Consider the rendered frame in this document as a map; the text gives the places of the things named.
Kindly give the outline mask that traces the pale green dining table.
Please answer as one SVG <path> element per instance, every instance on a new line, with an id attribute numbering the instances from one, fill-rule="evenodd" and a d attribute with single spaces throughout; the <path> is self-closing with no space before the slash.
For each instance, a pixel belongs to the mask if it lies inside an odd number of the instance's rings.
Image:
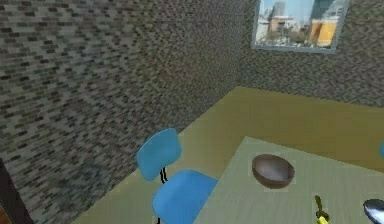
<path id="1" fill-rule="evenodd" d="M 255 179 L 252 159 L 260 154 L 294 166 L 287 187 L 269 189 Z M 317 224 L 316 196 L 330 224 L 370 224 L 363 203 L 384 200 L 384 173 L 246 137 L 194 224 Z"/>

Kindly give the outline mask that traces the brown bowl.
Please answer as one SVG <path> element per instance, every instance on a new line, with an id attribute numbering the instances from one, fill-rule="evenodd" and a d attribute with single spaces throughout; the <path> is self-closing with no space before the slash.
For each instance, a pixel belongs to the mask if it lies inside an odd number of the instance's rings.
<path id="1" fill-rule="evenodd" d="M 261 185 L 269 189 L 282 189 L 295 177 L 295 168 L 280 156 L 260 154 L 252 160 L 252 173 Z"/>

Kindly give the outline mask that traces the grey framed window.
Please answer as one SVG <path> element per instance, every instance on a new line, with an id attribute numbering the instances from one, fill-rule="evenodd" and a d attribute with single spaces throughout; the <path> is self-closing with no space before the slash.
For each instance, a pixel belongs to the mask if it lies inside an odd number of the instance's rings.
<path id="1" fill-rule="evenodd" d="M 333 54 L 350 0 L 256 0 L 251 47 Z"/>

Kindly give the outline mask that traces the dark brown door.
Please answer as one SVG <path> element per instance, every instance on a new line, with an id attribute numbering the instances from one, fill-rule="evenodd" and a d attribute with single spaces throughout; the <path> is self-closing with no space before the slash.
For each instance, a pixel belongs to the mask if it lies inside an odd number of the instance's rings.
<path id="1" fill-rule="evenodd" d="M 0 224 L 34 224 L 1 158 Z"/>

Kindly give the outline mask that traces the silver round dish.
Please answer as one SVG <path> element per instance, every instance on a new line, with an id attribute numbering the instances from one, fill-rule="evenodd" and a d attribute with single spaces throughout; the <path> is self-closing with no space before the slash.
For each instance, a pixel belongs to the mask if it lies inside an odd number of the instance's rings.
<path id="1" fill-rule="evenodd" d="M 384 224 L 384 200 L 368 199 L 363 208 L 371 224 Z"/>

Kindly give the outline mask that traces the yellow handled utensil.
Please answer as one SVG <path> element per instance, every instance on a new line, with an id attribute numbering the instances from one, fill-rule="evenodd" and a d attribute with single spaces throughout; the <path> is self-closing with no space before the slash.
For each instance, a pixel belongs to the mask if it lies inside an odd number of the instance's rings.
<path id="1" fill-rule="evenodd" d="M 318 208 L 316 211 L 317 224 L 329 224 L 329 214 L 323 210 L 321 198 L 318 195 L 315 196 L 315 202 Z"/>

